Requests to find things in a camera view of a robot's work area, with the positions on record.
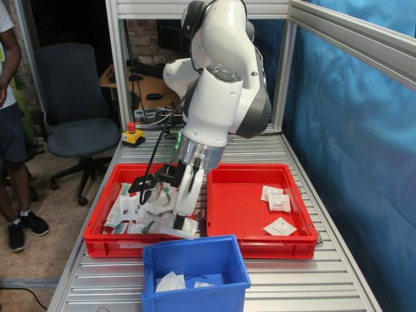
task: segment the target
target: aluminum table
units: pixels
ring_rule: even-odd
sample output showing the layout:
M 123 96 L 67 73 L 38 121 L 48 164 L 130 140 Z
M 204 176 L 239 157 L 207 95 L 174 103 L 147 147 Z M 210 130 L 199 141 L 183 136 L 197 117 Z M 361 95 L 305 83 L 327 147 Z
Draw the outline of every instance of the aluminum table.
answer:
M 137 148 L 119 144 L 86 222 L 114 165 L 147 163 L 158 136 L 158 132 L 146 132 L 146 142 Z M 174 144 L 163 139 L 155 163 L 170 162 Z M 312 260 L 245 260 L 252 286 L 246 291 L 244 312 L 381 311 L 284 135 L 249 140 L 229 135 L 222 162 L 289 165 L 323 240 Z M 195 213 L 205 214 L 205 208 L 203 185 Z M 143 291 L 141 258 L 91 258 L 86 253 L 82 230 L 48 312 L 140 312 Z

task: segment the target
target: wooden desk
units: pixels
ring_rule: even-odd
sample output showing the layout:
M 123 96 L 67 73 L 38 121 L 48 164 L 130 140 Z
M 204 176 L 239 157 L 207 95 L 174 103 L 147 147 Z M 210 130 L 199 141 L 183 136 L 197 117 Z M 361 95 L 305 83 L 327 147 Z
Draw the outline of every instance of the wooden desk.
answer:
M 130 72 L 130 67 L 126 66 L 127 68 L 127 72 L 128 72 L 128 77 L 127 79 L 131 76 L 131 72 Z M 117 84 L 116 83 L 111 83 L 109 82 L 109 72 L 114 69 L 114 65 L 110 65 L 106 71 L 103 73 L 103 75 L 101 75 L 101 77 L 99 78 L 99 85 L 102 87 L 107 87 L 107 88 L 117 88 Z M 140 89 L 142 91 L 142 97 L 143 97 L 143 106 L 145 108 L 152 108 L 152 107 L 162 107 L 164 108 L 165 106 L 167 106 L 169 103 L 174 102 L 175 105 L 177 105 L 179 103 L 179 96 L 177 96 L 177 94 L 168 86 L 166 86 L 166 84 L 164 83 L 163 79 L 159 79 L 159 78 L 154 78 L 154 77 L 150 77 L 150 76 L 146 76 L 146 75 L 142 75 L 139 74 L 140 76 L 143 77 L 143 80 L 140 80 L 138 83 L 140 83 Z M 140 96 L 139 92 L 138 92 L 138 87 L 137 87 L 137 82 L 135 81 L 135 94 Z M 133 81 L 129 81 L 129 90 L 130 92 L 133 91 Z M 161 99 L 156 99 L 153 101 L 150 101 L 148 99 L 146 99 L 146 95 L 148 95 L 149 93 L 159 93 L 159 94 L 165 94 L 168 92 L 173 92 L 173 93 L 169 93 L 167 95 L 165 95 L 163 98 Z

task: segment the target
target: blue plastic crate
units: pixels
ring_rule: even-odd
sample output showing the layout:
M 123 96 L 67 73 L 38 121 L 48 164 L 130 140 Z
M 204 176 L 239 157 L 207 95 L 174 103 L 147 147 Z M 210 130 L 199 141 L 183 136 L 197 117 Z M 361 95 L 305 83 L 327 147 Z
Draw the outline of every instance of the blue plastic crate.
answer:
M 242 312 L 250 278 L 234 235 L 161 242 L 143 249 L 144 312 Z M 173 271 L 187 289 L 155 292 L 156 281 Z M 211 287 L 194 288 L 195 282 Z

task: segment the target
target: office chair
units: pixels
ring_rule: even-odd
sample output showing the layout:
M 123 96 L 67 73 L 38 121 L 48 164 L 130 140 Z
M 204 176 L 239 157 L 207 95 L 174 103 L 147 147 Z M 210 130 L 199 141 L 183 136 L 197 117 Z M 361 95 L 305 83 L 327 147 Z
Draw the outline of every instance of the office chair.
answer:
M 91 155 L 113 148 L 120 130 L 109 118 L 110 110 L 98 81 L 94 49 L 86 44 L 57 44 L 34 54 L 44 97 L 46 122 L 51 126 L 47 147 L 59 157 L 78 157 L 79 164 L 51 177 L 51 188 L 59 189 L 58 178 L 83 172 L 78 187 L 78 204 L 88 178 L 106 172 L 112 157 L 93 159 Z

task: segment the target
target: black cable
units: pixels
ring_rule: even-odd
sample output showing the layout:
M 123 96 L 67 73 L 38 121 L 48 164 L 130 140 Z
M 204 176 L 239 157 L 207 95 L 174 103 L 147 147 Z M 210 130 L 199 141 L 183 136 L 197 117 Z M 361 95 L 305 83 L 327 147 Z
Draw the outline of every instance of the black cable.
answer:
M 161 140 L 162 140 L 162 137 L 163 137 L 163 134 L 165 133 L 165 131 L 166 131 L 166 128 L 168 127 L 168 124 L 169 124 L 169 122 L 170 122 L 170 120 L 172 119 L 172 117 L 174 116 L 174 114 L 176 113 L 176 111 L 177 111 L 177 109 L 178 108 L 180 108 L 180 106 L 181 106 L 181 104 L 182 104 L 182 102 L 187 98 L 187 95 L 188 94 L 190 94 L 195 88 L 196 88 L 196 85 L 198 84 L 198 80 L 196 80 L 197 81 L 197 83 L 195 83 L 193 86 L 192 86 L 192 88 L 190 88 L 188 91 L 187 91 L 187 93 L 182 97 L 182 99 L 181 99 L 181 101 L 179 102 L 179 104 L 177 105 L 177 107 L 172 111 L 172 113 L 170 114 L 170 116 L 169 116 L 169 118 L 168 118 L 168 120 L 167 120 L 167 122 L 166 122 L 166 124 L 164 125 L 164 127 L 163 127 L 163 129 L 162 129 L 162 131 L 161 131 L 161 133 L 160 133 L 160 135 L 159 135 L 159 137 L 158 137 L 158 139 L 157 139 L 157 141 L 156 141 L 156 144 L 155 144 L 155 147 L 154 147 L 154 149 L 153 149 L 153 153 L 151 154 L 151 157 L 150 157 L 150 160 L 149 160 L 149 163 L 148 163 L 148 167 L 146 168 L 146 173 L 144 174 L 144 180 L 143 180 L 143 182 L 142 182 L 142 188 L 141 188 L 141 190 L 140 190 L 140 204 L 141 205 L 144 205 L 146 202 L 147 202 L 147 200 L 146 201 L 144 201 L 143 200 L 143 196 L 144 196 L 144 186 L 145 186 L 145 184 L 146 184 L 146 181 L 147 181 L 147 179 L 148 179 L 148 174 L 149 174 L 149 171 L 150 171 L 150 167 L 151 167 L 151 164 L 152 164 L 152 162 L 153 162 L 153 160 L 154 160 L 154 158 L 155 158 L 155 156 L 156 156 L 156 151 L 157 151 L 157 148 L 158 148 L 158 146 L 159 146 L 159 144 L 161 143 Z
M 6 291 L 29 291 L 34 296 L 34 298 L 38 302 L 39 306 L 41 306 L 42 308 L 44 308 L 45 311 L 47 310 L 47 307 L 45 307 L 43 304 L 40 303 L 38 297 L 36 297 L 36 295 L 34 294 L 34 292 L 32 292 L 30 289 L 27 289 L 27 288 L 12 288 L 12 287 L 0 287 L 0 289 L 4 289 Z
M 133 49 L 131 47 L 129 29 L 127 28 L 127 21 L 126 20 L 124 20 L 124 33 L 125 33 L 125 39 L 126 39 L 126 43 L 127 43 L 127 52 L 129 53 L 129 59 L 131 61 L 130 72 L 131 72 L 132 76 L 135 76 L 136 75 L 135 68 L 133 67 L 134 70 L 132 70 L 132 65 L 134 64 Z M 144 120 L 147 124 L 149 124 L 148 116 L 146 115 L 146 110 L 144 109 L 144 104 L 143 104 L 143 99 L 142 99 L 142 90 L 140 89 L 140 83 L 138 82 L 138 80 L 136 80 L 136 82 L 137 82 L 138 94 L 140 96 L 140 102 L 138 103 L 138 106 L 140 106 L 140 103 L 142 104 Z M 135 100 L 134 100 L 135 79 L 132 81 L 131 85 L 132 85 L 131 101 L 134 104 L 134 102 L 135 102 Z

